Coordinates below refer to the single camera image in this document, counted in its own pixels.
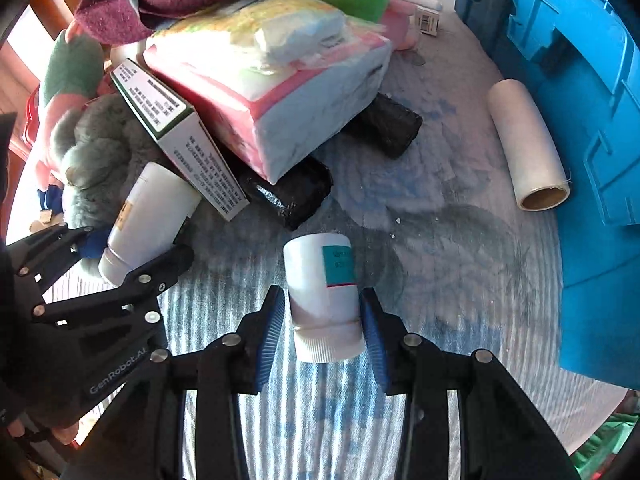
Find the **white bottle teal label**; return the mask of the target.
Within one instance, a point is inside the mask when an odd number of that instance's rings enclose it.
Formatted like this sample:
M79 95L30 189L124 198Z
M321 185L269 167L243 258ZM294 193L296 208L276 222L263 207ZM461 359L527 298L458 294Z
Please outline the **white bottle teal label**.
M352 244L338 233L309 234L283 246L296 356L334 363L360 356L360 321Z

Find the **white bottle orange label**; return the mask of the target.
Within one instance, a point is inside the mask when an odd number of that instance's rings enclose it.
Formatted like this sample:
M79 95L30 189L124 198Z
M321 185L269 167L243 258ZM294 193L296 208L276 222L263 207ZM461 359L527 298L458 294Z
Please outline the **white bottle orange label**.
M98 269L118 287L126 275L167 252L202 199L185 180L149 162L120 208Z

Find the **grey plush toy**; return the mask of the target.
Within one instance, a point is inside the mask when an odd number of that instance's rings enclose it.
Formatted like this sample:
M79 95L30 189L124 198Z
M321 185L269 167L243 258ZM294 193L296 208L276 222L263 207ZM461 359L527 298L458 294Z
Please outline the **grey plush toy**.
M96 275L108 234L142 170L148 162L167 166L168 159L117 93L67 112L53 129L51 148L64 183L64 220L72 229L91 230L79 247L80 264Z

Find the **white green carton box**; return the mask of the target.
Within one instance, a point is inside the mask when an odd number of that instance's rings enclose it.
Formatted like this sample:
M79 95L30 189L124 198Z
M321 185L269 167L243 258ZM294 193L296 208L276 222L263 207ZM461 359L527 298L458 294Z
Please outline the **white green carton box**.
M248 199L193 105L129 58L112 70L111 77L183 177L224 220L234 219L248 205Z

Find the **black wrapped block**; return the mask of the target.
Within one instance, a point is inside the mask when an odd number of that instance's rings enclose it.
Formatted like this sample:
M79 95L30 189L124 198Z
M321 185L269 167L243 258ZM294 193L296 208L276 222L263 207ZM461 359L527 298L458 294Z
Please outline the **black wrapped block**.
M259 177L233 154L227 162L250 200L266 207L289 231L297 230L317 212L333 186L329 168L311 156L288 170L276 184Z
M410 108L378 93L374 100L344 125L341 133L398 159L418 135L423 118Z

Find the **pink green plush toy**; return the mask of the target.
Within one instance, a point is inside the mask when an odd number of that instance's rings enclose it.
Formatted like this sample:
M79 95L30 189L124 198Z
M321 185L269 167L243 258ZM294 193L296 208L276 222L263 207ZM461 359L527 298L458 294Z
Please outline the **pink green plush toy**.
M55 40L46 73L39 85L39 127L34 145L38 190L61 183L60 156L53 154L51 134L70 110L82 110L106 92L104 52L98 40L89 36L73 20Z

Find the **bed sheet blue white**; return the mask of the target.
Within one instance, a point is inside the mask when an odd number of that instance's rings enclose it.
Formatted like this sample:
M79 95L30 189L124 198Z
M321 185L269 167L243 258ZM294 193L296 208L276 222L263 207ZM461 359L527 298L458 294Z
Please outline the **bed sheet blue white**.
M386 96L421 115L408 150L389 159L339 134L316 151L330 195L300 234L341 233L357 282L408 330L446 351L491 350L565 448L579 448L625 396L559 366L562 260L553 212L516 206L487 108L501 75L456 14L397 52ZM389 479L405 400L386 396L365 356L297 359L283 326L267 385L239 400L254 479Z

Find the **pink tissue pack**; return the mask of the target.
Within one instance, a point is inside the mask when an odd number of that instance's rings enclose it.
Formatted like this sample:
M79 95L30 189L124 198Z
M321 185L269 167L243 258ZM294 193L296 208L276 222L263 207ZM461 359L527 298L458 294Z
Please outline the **pink tissue pack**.
M392 42L320 0L240 0L156 32L146 66L277 183L372 103Z

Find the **blue plastic storage crate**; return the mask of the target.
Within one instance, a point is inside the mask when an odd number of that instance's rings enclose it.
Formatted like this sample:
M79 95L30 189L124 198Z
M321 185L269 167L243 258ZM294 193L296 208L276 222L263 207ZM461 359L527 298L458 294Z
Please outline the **blue plastic storage crate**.
M560 363L639 385L639 18L624 0L456 0L503 76L521 81L570 180L556 211Z

